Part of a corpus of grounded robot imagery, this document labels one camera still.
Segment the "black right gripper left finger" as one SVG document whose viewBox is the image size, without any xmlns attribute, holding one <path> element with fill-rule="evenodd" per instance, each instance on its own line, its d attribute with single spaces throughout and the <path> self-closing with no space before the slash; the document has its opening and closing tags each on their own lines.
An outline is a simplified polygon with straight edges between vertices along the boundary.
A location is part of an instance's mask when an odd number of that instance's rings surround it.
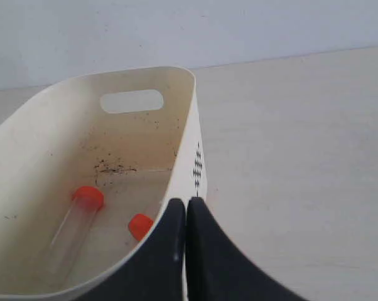
<svg viewBox="0 0 378 301">
<path fill-rule="evenodd" d="M 186 213 L 173 198 L 133 256 L 79 300 L 183 300 Z"/>
</svg>

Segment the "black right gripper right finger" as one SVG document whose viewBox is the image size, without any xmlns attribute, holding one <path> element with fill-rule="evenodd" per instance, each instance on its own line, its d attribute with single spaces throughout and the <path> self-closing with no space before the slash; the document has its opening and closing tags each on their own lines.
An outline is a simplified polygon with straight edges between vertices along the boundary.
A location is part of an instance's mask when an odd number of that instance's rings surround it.
<svg viewBox="0 0 378 301">
<path fill-rule="evenodd" d="M 186 282 L 189 300 L 304 300 L 253 264 L 199 197 L 186 211 Z"/>
</svg>

